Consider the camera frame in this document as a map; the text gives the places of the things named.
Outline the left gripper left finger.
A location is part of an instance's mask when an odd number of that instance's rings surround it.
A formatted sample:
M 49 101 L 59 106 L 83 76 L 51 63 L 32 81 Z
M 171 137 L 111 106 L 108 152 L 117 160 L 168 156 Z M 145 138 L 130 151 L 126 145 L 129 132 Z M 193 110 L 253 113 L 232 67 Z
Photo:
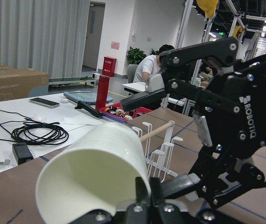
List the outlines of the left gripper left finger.
M 135 193 L 137 204 L 150 204 L 150 194 L 148 193 L 145 183 L 141 177 L 135 178 Z

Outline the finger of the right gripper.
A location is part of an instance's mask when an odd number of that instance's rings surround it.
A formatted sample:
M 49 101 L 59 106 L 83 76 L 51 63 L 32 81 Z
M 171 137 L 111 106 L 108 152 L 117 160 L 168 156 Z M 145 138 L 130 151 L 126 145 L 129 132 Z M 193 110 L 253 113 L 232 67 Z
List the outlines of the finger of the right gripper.
M 239 102 L 209 90 L 203 90 L 180 79 L 183 67 L 198 59 L 205 60 L 207 64 L 218 70 L 232 66 L 235 63 L 237 49 L 238 40 L 235 37 L 229 37 L 215 42 L 204 42 L 165 51 L 160 56 L 161 69 L 147 79 L 145 91 L 125 98 L 120 103 L 125 111 L 129 111 L 162 99 L 172 92 L 212 108 L 226 112 L 238 112 Z

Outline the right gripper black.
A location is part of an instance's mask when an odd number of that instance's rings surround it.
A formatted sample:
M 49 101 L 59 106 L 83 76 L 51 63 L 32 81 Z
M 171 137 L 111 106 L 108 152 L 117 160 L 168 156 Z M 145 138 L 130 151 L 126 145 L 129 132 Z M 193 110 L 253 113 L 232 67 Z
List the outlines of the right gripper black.
M 266 146 L 266 55 L 246 62 L 234 73 L 216 76 L 197 101 L 193 117 L 203 147 L 190 172 L 201 180 L 196 188 L 212 208 L 251 189 L 265 188 L 264 173 L 250 161 Z

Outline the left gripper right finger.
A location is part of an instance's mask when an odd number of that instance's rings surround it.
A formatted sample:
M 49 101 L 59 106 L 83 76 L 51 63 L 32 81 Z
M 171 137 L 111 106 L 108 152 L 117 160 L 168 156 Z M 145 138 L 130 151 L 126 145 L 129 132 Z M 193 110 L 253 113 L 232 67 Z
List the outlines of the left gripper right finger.
M 153 205 L 166 202 L 166 199 L 177 199 L 196 191 L 201 179 L 196 174 L 183 174 L 176 178 L 161 182 L 159 178 L 150 178 L 151 201 Z

